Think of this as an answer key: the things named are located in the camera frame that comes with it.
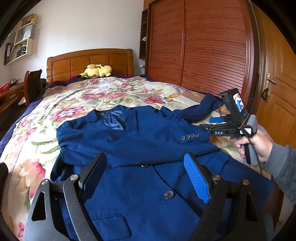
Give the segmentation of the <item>person's right hand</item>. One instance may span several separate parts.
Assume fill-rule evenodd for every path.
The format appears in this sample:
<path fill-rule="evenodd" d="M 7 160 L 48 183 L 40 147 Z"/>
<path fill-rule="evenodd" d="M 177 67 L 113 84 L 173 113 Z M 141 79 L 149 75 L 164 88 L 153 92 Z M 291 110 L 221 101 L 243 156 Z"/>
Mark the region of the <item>person's right hand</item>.
<path fill-rule="evenodd" d="M 242 158 L 246 157 L 243 146 L 246 144 L 252 144 L 261 163 L 267 162 L 273 148 L 273 142 L 261 131 L 257 131 L 257 133 L 251 138 L 242 137 L 236 139 L 234 143 Z"/>

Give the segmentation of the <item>grey sleeve forearm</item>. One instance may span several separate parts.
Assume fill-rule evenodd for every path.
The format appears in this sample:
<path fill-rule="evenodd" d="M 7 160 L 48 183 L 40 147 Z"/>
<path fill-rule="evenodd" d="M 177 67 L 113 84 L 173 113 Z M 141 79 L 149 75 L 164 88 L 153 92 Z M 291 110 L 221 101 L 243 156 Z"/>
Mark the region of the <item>grey sleeve forearm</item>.
<path fill-rule="evenodd" d="M 273 143 L 263 169 L 272 175 L 279 188 L 295 205 L 295 149 Z"/>

